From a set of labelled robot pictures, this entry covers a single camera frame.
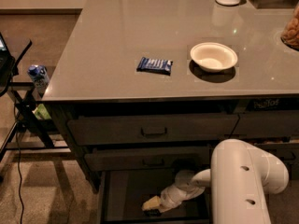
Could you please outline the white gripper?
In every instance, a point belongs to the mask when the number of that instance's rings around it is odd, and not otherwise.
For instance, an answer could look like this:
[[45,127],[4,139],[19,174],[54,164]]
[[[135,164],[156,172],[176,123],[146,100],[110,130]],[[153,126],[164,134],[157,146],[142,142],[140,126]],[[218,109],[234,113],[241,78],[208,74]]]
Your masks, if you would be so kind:
[[165,188],[161,196],[154,196],[142,204],[143,211],[159,209],[161,213],[175,209],[184,201],[196,198],[203,193],[203,189],[196,186],[176,186]]

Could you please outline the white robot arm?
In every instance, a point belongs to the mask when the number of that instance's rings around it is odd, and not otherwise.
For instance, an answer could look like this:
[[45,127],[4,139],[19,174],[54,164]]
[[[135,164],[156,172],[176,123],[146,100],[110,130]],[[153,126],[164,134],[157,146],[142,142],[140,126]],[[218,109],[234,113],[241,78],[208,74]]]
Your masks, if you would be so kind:
[[164,213],[211,189],[214,224],[271,224],[265,195],[289,183],[285,164],[247,142],[228,139],[216,145],[208,169],[182,170],[172,185],[142,204],[145,213]]

